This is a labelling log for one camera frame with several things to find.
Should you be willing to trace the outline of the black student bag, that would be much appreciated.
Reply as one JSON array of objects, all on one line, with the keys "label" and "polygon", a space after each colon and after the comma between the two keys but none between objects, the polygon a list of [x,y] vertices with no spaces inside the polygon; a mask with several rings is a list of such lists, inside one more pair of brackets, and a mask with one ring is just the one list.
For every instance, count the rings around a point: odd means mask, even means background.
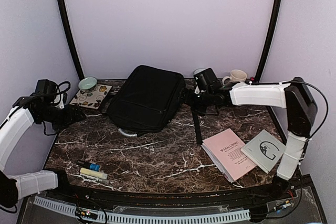
[{"label": "black student bag", "polygon": [[162,131],[183,103],[193,107],[196,98],[182,74],[140,65],[113,96],[104,114],[122,132],[140,137]]}]

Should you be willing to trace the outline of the pink Warm Chord book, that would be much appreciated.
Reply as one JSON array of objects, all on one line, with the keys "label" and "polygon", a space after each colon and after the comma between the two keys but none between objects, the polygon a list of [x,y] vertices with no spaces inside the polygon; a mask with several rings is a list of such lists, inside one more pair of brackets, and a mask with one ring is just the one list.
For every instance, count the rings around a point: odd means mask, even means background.
[{"label": "pink Warm Chord book", "polygon": [[244,146],[245,143],[231,129],[205,139],[202,144],[203,150],[230,183],[256,168],[256,164],[242,153]]}]

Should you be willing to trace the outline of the grey book with G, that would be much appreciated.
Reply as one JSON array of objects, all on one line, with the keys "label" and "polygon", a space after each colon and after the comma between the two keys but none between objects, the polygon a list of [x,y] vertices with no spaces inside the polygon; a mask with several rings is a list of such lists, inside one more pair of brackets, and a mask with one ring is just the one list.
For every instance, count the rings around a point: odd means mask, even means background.
[{"label": "grey book with G", "polygon": [[240,150],[265,173],[270,173],[285,151],[285,144],[262,130]]}]

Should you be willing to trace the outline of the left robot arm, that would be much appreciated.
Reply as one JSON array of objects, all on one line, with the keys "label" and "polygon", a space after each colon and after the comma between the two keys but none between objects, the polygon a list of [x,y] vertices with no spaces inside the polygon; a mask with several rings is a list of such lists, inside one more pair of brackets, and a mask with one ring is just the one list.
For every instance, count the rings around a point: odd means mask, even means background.
[{"label": "left robot arm", "polygon": [[63,201],[74,197],[63,170],[41,170],[23,175],[7,176],[5,167],[19,140],[33,124],[49,122],[55,133],[86,119],[79,105],[59,105],[46,97],[21,97],[1,124],[1,210],[15,213],[19,200],[43,191],[53,190]]}]

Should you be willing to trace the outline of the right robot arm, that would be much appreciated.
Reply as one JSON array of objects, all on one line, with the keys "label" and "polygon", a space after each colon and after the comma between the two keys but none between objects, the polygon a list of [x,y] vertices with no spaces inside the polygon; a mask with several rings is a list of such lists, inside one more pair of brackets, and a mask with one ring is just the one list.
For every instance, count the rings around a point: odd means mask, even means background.
[{"label": "right robot arm", "polygon": [[300,77],[274,83],[234,82],[225,86],[205,72],[194,75],[199,94],[185,92],[185,102],[192,109],[196,142],[202,144],[198,116],[204,115],[209,106],[262,105],[286,109],[288,136],[286,149],[268,188],[273,200],[280,199],[288,191],[289,181],[304,158],[308,143],[314,136],[312,126],[317,115],[317,104],[309,88],[312,86]]}]

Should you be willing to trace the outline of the celadon bowl at back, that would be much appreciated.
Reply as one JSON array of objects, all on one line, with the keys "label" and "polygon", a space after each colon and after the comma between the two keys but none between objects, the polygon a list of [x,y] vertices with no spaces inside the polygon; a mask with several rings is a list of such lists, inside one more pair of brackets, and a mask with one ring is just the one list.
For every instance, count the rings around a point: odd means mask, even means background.
[{"label": "celadon bowl at back", "polygon": [[200,73],[200,72],[202,72],[202,71],[204,71],[204,70],[205,70],[204,68],[196,69],[196,70],[194,71],[193,75],[196,75],[196,74],[198,74],[198,73]]}]

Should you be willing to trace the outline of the celadon bowl on tile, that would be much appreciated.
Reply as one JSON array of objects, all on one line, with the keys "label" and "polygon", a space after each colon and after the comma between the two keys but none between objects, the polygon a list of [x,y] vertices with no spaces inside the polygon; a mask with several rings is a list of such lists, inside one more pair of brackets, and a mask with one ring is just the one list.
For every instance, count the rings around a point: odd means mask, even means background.
[{"label": "celadon bowl on tile", "polygon": [[78,83],[79,90],[89,93],[97,86],[98,80],[95,77],[86,77]]}]

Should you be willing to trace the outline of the white mug with print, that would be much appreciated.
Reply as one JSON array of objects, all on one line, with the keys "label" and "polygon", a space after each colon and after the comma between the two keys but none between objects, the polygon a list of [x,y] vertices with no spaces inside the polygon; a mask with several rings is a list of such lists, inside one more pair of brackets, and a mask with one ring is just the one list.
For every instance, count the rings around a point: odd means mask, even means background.
[{"label": "white mug with print", "polygon": [[245,82],[247,79],[247,73],[239,70],[239,69],[234,69],[230,72],[229,76],[225,76],[222,79],[222,84],[225,86],[229,82]]}]

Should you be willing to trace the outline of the black and blue marker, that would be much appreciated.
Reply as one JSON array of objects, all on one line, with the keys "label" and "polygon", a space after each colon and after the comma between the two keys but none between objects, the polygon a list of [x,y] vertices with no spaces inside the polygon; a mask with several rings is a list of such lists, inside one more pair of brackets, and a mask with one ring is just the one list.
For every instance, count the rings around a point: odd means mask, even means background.
[{"label": "black and blue marker", "polygon": [[93,170],[96,172],[98,172],[100,169],[99,165],[87,161],[77,160],[76,164],[79,165],[80,167]]}]

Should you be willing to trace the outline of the yellow highlighter pen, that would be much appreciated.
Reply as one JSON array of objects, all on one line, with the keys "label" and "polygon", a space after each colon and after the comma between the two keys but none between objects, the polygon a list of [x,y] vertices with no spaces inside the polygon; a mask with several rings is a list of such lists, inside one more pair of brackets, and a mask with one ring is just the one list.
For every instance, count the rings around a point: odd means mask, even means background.
[{"label": "yellow highlighter pen", "polygon": [[95,170],[90,170],[90,169],[86,169],[86,168],[81,168],[80,169],[80,173],[84,174],[84,175],[88,175],[88,176],[92,176],[95,178],[99,178],[99,179],[107,179],[108,175],[102,172],[98,172]]}]

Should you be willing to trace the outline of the clear pen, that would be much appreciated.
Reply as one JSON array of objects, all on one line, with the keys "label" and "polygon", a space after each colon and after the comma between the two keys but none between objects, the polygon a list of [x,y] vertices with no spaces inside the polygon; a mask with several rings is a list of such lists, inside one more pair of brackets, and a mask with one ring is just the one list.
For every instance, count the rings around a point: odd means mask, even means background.
[{"label": "clear pen", "polygon": [[85,179],[97,182],[97,183],[102,183],[102,184],[109,184],[109,181],[106,179],[101,179],[101,178],[96,178],[96,177],[90,177],[90,176],[84,176]]}]

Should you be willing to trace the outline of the black front table rail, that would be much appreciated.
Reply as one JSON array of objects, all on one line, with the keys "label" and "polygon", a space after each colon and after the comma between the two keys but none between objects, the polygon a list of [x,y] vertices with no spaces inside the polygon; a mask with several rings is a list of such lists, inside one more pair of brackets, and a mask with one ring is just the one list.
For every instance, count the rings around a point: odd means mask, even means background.
[{"label": "black front table rail", "polygon": [[272,185],[266,184],[243,189],[213,191],[207,193],[181,193],[181,194],[149,194],[130,193],[93,189],[69,185],[66,189],[48,191],[46,196],[51,199],[64,200],[70,203],[79,202],[81,206],[101,206],[105,210],[121,207],[139,208],[196,208],[228,205],[234,208],[265,208],[266,204],[274,200],[283,200],[289,196],[288,191],[294,196],[299,184],[289,184],[283,191],[271,192]]}]

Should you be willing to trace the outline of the left black frame post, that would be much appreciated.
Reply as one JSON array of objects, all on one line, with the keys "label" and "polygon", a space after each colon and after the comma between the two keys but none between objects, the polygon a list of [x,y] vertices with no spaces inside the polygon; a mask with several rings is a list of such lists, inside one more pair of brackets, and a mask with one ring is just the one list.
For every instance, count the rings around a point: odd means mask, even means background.
[{"label": "left black frame post", "polygon": [[75,41],[74,41],[72,31],[71,31],[71,28],[70,28],[70,22],[69,22],[69,18],[68,18],[67,9],[66,9],[66,2],[65,2],[65,0],[57,0],[57,3],[58,3],[58,9],[59,9],[64,33],[65,33],[65,36],[66,36],[68,48],[69,48],[69,51],[70,51],[70,54],[71,54],[71,58],[72,58],[77,76],[78,76],[79,80],[82,80],[85,77],[85,75],[84,75],[80,60],[79,60],[79,56],[78,56],[78,53],[77,53]]}]

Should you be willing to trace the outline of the black frame post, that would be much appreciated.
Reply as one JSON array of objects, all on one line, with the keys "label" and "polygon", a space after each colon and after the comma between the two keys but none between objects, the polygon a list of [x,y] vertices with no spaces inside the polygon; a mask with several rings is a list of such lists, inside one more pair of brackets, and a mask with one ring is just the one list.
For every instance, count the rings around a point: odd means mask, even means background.
[{"label": "black frame post", "polygon": [[69,48],[69,51],[70,51],[70,54],[71,54],[71,58],[72,58],[77,76],[78,76],[79,80],[82,80],[85,77],[85,75],[84,75],[80,60],[79,60],[79,56],[78,56],[78,53],[77,53],[75,41],[74,41],[72,31],[71,31],[71,28],[70,28],[70,22],[69,22],[69,18],[68,18],[67,9],[66,9],[66,2],[65,2],[65,0],[57,0],[57,3],[58,3],[58,9],[59,9],[64,33],[65,33],[65,36],[66,36],[68,48]]},{"label": "black frame post", "polygon": [[275,30],[276,30],[276,24],[277,24],[277,20],[279,16],[280,6],[281,6],[281,0],[274,0],[272,11],[271,11],[271,16],[270,16],[270,21],[269,21],[269,25],[267,29],[267,34],[265,38],[265,43],[263,46],[263,50],[261,52],[258,68],[255,74],[255,80],[257,82],[261,80],[265,66],[266,66],[268,55],[271,49],[272,40],[273,40]]}]

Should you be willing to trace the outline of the right black frame post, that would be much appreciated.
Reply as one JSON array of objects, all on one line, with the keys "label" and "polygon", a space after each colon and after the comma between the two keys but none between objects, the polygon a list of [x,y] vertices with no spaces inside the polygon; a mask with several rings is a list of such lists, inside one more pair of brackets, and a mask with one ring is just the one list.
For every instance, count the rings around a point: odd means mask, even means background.
[{"label": "right black frame post", "polygon": [[272,11],[271,11],[271,16],[270,16],[270,21],[269,21],[269,25],[267,29],[267,34],[265,38],[265,43],[263,46],[263,50],[261,52],[258,68],[255,74],[255,80],[257,82],[261,80],[265,66],[266,66],[268,55],[271,49],[272,40],[273,40],[275,30],[276,30],[276,24],[277,24],[277,20],[279,16],[280,6],[281,6],[281,0],[274,0]]}]

